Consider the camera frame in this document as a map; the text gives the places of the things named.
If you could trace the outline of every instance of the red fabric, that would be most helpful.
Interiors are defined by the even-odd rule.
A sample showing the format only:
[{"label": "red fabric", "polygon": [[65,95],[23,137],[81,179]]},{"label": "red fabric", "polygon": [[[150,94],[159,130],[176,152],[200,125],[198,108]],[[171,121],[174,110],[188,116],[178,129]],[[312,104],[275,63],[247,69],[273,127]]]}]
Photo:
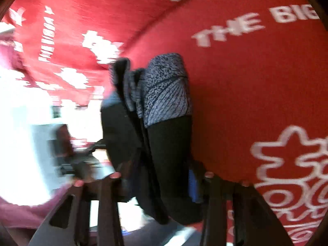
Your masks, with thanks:
[{"label": "red fabric", "polygon": [[[82,34],[88,30],[123,42],[122,55],[135,68],[147,66],[158,54],[181,54],[194,103],[195,158],[224,179],[255,183],[293,242],[303,246],[328,208],[327,33],[320,20],[304,11],[292,11],[294,17],[298,14],[295,21],[280,23],[269,9],[297,5],[294,10],[300,10],[307,4],[307,0],[16,0],[12,9],[26,9],[16,37],[32,76],[63,87],[49,92],[80,105],[88,102],[93,88],[76,89],[54,73],[71,67],[89,79],[89,86],[108,85],[104,66],[82,47]],[[45,6],[54,15],[47,15]],[[239,36],[213,33],[220,28],[212,26],[224,29],[227,20],[249,13],[258,14],[251,19],[260,20],[250,26],[265,28],[247,33],[244,27]],[[38,61],[45,16],[54,19],[55,26],[50,63]],[[211,30],[210,45],[199,47],[192,36],[206,29]]]}]

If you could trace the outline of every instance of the pink fabric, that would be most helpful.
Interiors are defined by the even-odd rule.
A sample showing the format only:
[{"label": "pink fabric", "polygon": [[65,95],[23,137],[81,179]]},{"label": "pink fabric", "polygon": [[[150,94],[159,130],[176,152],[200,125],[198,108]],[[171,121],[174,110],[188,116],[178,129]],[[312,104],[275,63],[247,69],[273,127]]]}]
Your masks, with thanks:
[{"label": "pink fabric", "polygon": [[6,228],[37,229],[68,187],[63,186],[48,202],[36,206],[12,204],[0,197],[0,223]]}]

